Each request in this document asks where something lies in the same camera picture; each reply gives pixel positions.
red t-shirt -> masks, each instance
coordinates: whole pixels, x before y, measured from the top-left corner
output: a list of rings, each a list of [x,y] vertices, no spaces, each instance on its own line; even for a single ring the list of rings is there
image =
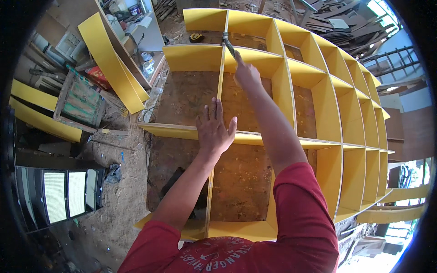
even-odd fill
[[[274,183],[276,242],[213,237],[178,250],[180,231],[149,221],[118,272],[335,272],[335,227],[311,166],[293,164]]]

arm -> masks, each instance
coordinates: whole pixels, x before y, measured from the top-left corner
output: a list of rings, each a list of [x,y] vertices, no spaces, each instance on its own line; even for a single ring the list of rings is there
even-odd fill
[[[308,163],[296,132],[262,86],[258,70],[243,62],[237,51],[235,57],[238,65],[235,79],[246,91],[255,111],[263,143],[276,175],[293,163]]]
[[[232,118],[228,131],[223,123],[222,102],[213,98],[211,108],[211,115],[208,105],[205,105],[202,120],[196,117],[199,153],[167,192],[152,216],[152,220],[162,221],[179,231],[187,222],[214,165],[235,138],[237,117]]]

person's left hand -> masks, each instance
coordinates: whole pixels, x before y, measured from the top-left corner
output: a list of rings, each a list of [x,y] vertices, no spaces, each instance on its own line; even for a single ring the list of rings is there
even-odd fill
[[[196,117],[196,127],[200,142],[199,153],[220,157],[235,139],[237,117],[232,118],[229,130],[227,130],[223,122],[222,102],[212,98],[211,114],[208,105],[205,105],[202,119],[199,116]]]

stack of wood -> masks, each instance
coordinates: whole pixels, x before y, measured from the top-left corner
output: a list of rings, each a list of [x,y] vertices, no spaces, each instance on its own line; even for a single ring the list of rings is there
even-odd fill
[[[155,16],[158,21],[162,21],[176,10],[176,0],[161,0],[155,7]]]
[[[351,55],[365,53],[374,44],[396,30],[386,32],[394,24],[381,26],[382,17],[366,20],[355,8],[360,0],[345,3],[340,0],[312,0],[310,3],[317,13],[307,13],[302,20],[302,27],[324,37]]]

open cabinet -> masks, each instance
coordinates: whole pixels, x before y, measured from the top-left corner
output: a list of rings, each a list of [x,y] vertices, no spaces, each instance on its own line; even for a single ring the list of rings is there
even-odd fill
[[[377,84],[369,75],[366,81],[351,56],[305,29],[259,14],[185,9],[184,19],[187,31],[227,31],[263,39],[265,49],[238,45],[235,49],[259,70],[266,92],[297,132],[335,222],[360,213],[383,191],[385,195],[382,178],[390,151],[378,132],[385,132],[386,116],[367,86],[369,80]],[[275,174],[254,111],[234,81],[234,58],[218,43],[170,45],[163,52],[170,75],[155,121],[137,123],[161,139],[159,145],[152,144],[151,156],[167,157],[162,139],[178,139],[175,156],[163,159],[160,166],[171,172],[162,177],[168,179],[178,164],[189,165],[195,156],[195,117],[212,97],[222,100],[226,126],[238,117],[235,141],[205,184],[205,219],[197,224],[189,220],[182,238],[275,240]],[[180,160],[171,167],[165,163]],[[150,218],[135,227],[142,228]]]

